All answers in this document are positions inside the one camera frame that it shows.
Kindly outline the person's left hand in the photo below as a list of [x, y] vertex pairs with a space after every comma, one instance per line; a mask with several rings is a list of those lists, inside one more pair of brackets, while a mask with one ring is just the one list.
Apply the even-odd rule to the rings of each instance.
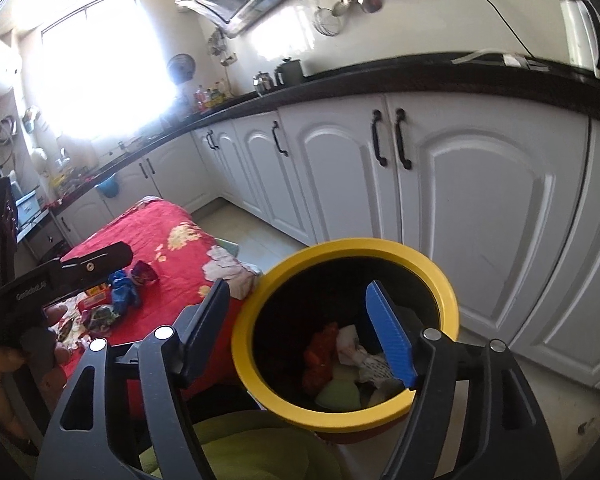
[[[56, 344], [54, 356], [56, 365], [42, 379], [41, 389], [52, 403], [56, 404], [67, 383], [66, 373], [61, 365], [69, 361], [70, 353], [62, 344]], [[3, 376], [19, 370], [26, 361], [27, 358], [22, 352], [0, 347], [0, 428], [20, 440], [28, 440], [29, 436], [12, 408], [4, 388]]]

